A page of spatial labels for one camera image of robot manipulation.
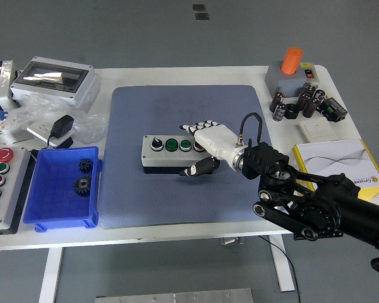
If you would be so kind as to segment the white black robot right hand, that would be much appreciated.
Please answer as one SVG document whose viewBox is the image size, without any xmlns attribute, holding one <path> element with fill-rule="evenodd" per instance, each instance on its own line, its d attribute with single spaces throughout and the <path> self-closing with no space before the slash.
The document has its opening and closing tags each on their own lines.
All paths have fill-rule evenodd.
<svg viewBox="0 0 379 303">
<path fill-rule="evenodd" d="M 241 171 L 245 146 L 238 146 L 238 135 L 227 126 L 216 121 L 206 121 L 192 126 L 182 125 L 180 128 L 193 135 L 195 141 L 210 154 L 180 171 L 180 176 L 193 177 L 212 173 L 219 167 L 221 160 L 227 162 L 232 170 Z"/>
</svg>

